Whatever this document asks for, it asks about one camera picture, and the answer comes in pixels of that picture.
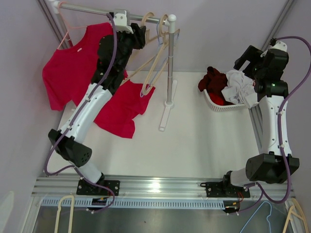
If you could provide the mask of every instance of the pink hanger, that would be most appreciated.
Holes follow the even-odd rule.
[[[62,39],[62,41],[60,42],[59,46],[57,47],[57,49],[59,49],[59,48],[61,47],[61,45],[64,43],[64,41],[65,41],[67,35],[69,34],[69,29],[80,29],[80,28],[86,28],[86,27],[87,27],[87,26],[81,26],[81,27],[72,27],[72,26],[70,26],[70,24],[67,22],[67,20],[65,20],[63,14],[62,14],[61,11],[60,11],[60,7],[61,7],[61,5],[62,5],[63,3],[66,3],[66,2],[65,2],[65,1],[60,2],[60,3],[58,4],[57,8],[58,8],[59,15],[61,16],[62,20],[63,20],[64,23],[65,23],[65,26],[67,27],[67,32],[66,32],[64,38]]]

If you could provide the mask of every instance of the clothing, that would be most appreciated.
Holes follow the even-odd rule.
[[[222,90],[227,86],[227,77],[213,67],[207,68],[207,74],[199,82],[200,91],[207,90],[211,100],[218,105],[231,105],[227,102],[222,94]]]
[[[257,93],[254,90],[254,80],[237,70],[228,71],[226,77],[228,86],[222,90],[226,101],[233,104],[244,103],[248,108],[258,104]]]
[[[96,70],[99,41],[109,34],[113,34],[109,23],[90,25],[75,46],[55,51],[42,71],[53,110],[63,110],[71,100],[75,105],[80,103]],[[142,84],[132,82],[121,86],[94,122],[115,135],[132,138],[135,131],[132,119],[145,112],[154,91],[141,98],[141,88]]]

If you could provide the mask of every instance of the gray floor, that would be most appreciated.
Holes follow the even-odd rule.
[[[250,205],[245,202],[242,208]],[[68,232],[69,208],[62,208],[59,233]],[[41,207],[34,233],[53,233],[57,207]],[[238,233],[255,211],[226,216],[218,210],[174,210],[110,208],[91,214],[75,211],[73,233]],[[266,216],[270,206],[262,208],[244,229],[244,233],[268,233]],[[281,233],[286,219],[284,205],[273,205],[269,220],[273,233]]]

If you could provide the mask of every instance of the red t-shirt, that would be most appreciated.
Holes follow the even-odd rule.
[[[61,111],[72,100],[80,103],[96,70],[97,50],[102,37],[113,34],[109,23],[90,25],[82,40],[65,50],[56,50],[42,71],[51,108]],[[120,137],[132,138],[133,118],[146,111],[154,89],[141,98],[142,84],[126,82],[99,112],[94,122]]]

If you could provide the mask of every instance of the clothes rack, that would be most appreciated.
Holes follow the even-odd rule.
[[[86,7],[86,6],[80,6],[76,4],[70,4],[70,3],[62,3],[60,1],[55,1],[55,0],[49,0],[52,7],[53,11],[56,15],[56,18],[59,22],[59,26],[61,27],[64,35],[67,31],[66,25],[60,16],[60,13],[58,11],[58,7],[62,9],[67,9],[67,10],[73,10],[73,11],[79,11],[79,12],[86,12],[86,13],[91,13],[91,14],[96,14],[96,15],[107,15],[110,12],[109,10],[103,10],[103,9],[98,9],[98,8],[91,8],[91,7]],[[134,14],[129,14],[129,17],[131,20],[134,21],[141,21],[143,19],[143,16],[139,15],[134,15]],[[149,17],[146,22],[148,23],[154,23],[157,24],[160,21],[159,18],[156,17]],[[177,88],[177,80],[173,80],[173,51],[174,51],[174,32],[175,32],[175,22],[176,22],[176,16],[175,15],[169,15],[167,20],[164,20],[162,22],[163,25],[168,27],[169,31],[169,53],[168,53],[168,84],[167,84],[167,100],[164,102],[165,104],[165,109],[164,113],[162,116],[162,120],[160,123],[159,129],[161,131],[164,131],[168,122],[168,118],[170,115],[170,111],[174,106],[173,98],[174,94]],[[67,35],[67,47],[72,47],[72,41],[70,39],[70,36]]]

